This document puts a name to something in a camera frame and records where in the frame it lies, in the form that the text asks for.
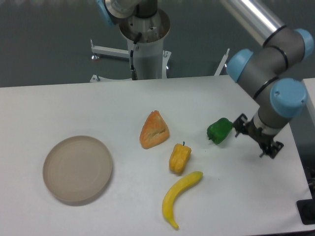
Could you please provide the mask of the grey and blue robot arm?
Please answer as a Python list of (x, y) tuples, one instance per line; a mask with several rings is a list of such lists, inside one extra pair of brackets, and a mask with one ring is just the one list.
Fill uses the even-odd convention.
[[(300, 81), (279, 75), (312, 54), (314, 39), (304, 29), (288, 28), (259, 0), (224, 0), (222, 4), (262, 46), (258, 54), (240, 50), (226, 64), (227, 74), (259, 105), (251, 120), (240, 115), (233, 128), (274, 158), (283, 147), (274, 137), (301, 113), (308, 100)], [(92, 46), (94, 55), (127, 58), (133, 80), (165, 78), (169, 52), (163, 49), (163, 41), (170, 20), (157, 1), (98, 0), (96, 5), (104, 22), (119, 25), (128, 49)]]

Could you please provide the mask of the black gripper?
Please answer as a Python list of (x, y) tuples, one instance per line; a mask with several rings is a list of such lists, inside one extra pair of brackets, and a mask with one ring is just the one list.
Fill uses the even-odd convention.
[(253, 117), (251, 121), (249, 121), (245, 114), (240, 114), (233, 122), (233, 128), (236, 132), (235, 138), (237, 138), (239, 134), (250, 135), (258, 142), (262, 150), (262, 153), (259, 155), (260, 158), (266, 155), (274, 159), (284, 147), (283, 143), (274, 141), (274, 137), (279, 133), (280, 129), (272, 128), (264, 124), (259, 117)]

